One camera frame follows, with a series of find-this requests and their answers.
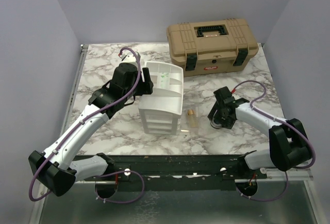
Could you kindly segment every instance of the toolbox handle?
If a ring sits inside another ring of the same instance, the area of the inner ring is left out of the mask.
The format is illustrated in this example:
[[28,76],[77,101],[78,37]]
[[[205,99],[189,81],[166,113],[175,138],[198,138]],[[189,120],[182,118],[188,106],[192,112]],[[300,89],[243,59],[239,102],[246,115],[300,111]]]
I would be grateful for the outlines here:
[[203,32],[218,31],[220,35],[228,35],[223,25],[201,26],[197,28],[197,37],[203,37]]

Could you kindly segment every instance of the white plastic container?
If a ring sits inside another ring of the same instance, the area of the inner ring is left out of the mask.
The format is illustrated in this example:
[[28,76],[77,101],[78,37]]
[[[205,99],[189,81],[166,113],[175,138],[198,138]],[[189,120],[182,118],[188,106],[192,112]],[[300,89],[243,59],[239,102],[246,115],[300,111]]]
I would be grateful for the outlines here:
[[139,100],[139,112],[147,134],[176,135],[180,127],[184,95],[184,72],[176,65],[146,61],[154,83],[153,93]]

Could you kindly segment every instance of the white marble surface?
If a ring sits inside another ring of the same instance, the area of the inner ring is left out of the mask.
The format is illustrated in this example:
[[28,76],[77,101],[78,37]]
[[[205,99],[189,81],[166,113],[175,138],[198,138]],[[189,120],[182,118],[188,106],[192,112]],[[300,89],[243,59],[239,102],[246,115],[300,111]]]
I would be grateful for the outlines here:
[[[141,54],[141,64],[146,60],[171,62],[168,44],[95,44],[90,45],[74,102],[71,123],[88,103],[92,92],[112,78],[114,68],[120,63],[120,48],[129,46]],[[265,149],[265,135],[246,123],[236,121],[233,129],[213,129],[207,115],[215,98],[213,92],[223,86],[232,89],[237,83],[254,79],[267,87],[267,96],[256,106],[282,117],[271,74],[261,46],[247,67],[238,73],[210,74],[185,78],[184,106],[197,105],[200,128],[197,132],[181,132],[178,136],[145,134],[139,117],[138,97],[134,105],[123,108],[101,127],[82,147],[79,154],[243,154]],[[253,99],[262,88],[245,84],[234,96]]]

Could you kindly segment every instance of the gray wall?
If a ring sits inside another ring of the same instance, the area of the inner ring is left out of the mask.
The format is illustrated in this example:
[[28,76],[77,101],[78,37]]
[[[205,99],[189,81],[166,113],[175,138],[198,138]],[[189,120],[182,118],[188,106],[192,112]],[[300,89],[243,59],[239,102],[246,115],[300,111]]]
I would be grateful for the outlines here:
[[312,168],[330,220],[330,4],[290,0],[265,44],[265,54],[287,118],[304,123],[317,162]]
[[0,12],[0,223],[27,223],[27,158],[59,135],[80,46],[57,0],[0,0]]
[[265,42],[289,0],[58,0],[81,43],[165,42],[180,22],[246,18]]

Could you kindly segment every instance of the brown toolbox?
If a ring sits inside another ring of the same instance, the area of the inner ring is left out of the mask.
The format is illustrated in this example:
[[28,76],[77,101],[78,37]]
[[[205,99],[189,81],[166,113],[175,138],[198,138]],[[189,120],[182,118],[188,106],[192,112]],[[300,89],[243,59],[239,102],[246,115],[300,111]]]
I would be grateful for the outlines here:
[[172,63],[185,77],[242,71],[259,49],[245,19],[174,24],[167,38]]

